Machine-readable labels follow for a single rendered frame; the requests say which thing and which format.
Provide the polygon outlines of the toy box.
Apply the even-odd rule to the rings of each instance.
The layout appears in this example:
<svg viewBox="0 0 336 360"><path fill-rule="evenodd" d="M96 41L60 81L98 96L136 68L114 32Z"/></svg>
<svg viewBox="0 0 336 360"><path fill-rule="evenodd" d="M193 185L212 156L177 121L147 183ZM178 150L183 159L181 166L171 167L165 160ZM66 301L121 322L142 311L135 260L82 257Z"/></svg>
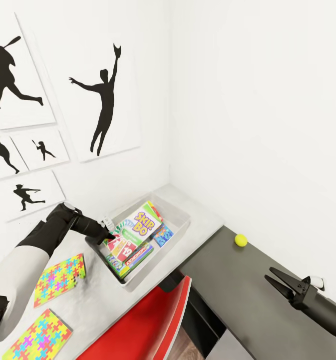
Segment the toy box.
<svg viewBox="0 0 336 360"><path fill-rule="evenodd" d="M187 212L170 204L161 197L150 193L145 198L141 199L139 202L114 217L112 221L115 226L117 226L133 212L139 209L147 201L150 201L153 204L153 206L163 218L162 223L165 224L168 229L174 233L174 235L166 242L163 247L160 247L159 244L150 235L145 241L153 246L153 251L122 280L105 261L105 258L111 254L106 245L104 243L97 245L94 239L89 236L85 236L84 238L93 252L98 256L99 259L104 262L104 264L107 266L107 269L118 281L118 283L129 293L133 292L139 286L139 284L148 276L148 274L168 254L169 250L180 240L180 238L185 234L191 220L191 216Z"/></svg>

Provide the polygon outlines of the jigsaw puzzle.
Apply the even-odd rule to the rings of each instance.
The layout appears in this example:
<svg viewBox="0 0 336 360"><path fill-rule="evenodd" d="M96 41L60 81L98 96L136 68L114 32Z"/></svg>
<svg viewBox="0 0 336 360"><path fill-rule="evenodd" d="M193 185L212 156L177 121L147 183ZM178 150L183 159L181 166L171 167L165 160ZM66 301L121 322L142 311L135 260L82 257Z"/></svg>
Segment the jigsaw puzzle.
<svg viewBox="0 0 336 360"><path fill-rule="evenodd" d="M2 360L54 360L72 331L47 309L2 356Z"/></svg>
<svg viewBox="0 0 336 360"><path fill-rule="evenodd" d="M36 309L73 289L77 285L74 277L78 275L82 279L85 277L82 254L45 269L35 288L33 308Z"/></svg>

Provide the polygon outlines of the board game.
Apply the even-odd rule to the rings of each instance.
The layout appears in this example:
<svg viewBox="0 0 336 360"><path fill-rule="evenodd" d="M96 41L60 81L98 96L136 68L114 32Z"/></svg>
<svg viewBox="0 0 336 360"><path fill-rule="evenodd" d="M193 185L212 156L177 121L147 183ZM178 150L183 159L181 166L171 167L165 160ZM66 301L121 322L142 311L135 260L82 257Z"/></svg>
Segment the board game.
<svg viewBox="0 0 336 360"><path fill-rule="evenodd" d="M121 264L154 231L162 225L163 218L150 201L109 231L115 239L105 238L106 245L117 262Z"/></svg>
<svg viewBox="0 0 336 360"><path fill-rule="evenodd" d="M151 234L152 238L160 247L163 247L173 235L174 233L172 233L164 223Z"/></svg>
<svg viewBox="0 0 336 360"><path fill-rule="evenodd" d="M109 254L105 261L122 280L127 274L129 274L138 264L140 264L151 252L153 246L147 241L144 241L138 246L121 264L117 262L112 254Z"/></svg>

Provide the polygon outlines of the tennis ball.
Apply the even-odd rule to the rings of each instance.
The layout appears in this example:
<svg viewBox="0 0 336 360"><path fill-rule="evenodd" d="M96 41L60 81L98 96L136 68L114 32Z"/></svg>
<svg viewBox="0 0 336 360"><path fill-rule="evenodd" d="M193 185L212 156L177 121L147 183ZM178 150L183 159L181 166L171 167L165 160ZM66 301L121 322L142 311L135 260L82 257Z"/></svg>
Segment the tennis ball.
<svg viewBox="0 0 336 360"><path fill-rule="evenodd" d="M244 247L247 244L247 238L242 234L238 234L235 236L235 243L240 247Z"/></svg>

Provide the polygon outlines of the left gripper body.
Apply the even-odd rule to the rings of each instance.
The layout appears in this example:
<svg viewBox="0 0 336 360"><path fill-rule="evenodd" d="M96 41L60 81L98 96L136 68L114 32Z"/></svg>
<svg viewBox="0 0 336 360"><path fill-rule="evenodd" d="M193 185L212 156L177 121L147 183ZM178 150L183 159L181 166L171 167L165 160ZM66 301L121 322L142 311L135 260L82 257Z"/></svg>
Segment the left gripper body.
<svg viewBox="0 0 336 360"><path fill-rule="evenodd" d="M89 218L89 223L81 234L93 238L97 245L101 245L108 236L108 230L99 224L97 220Z"/></svg>

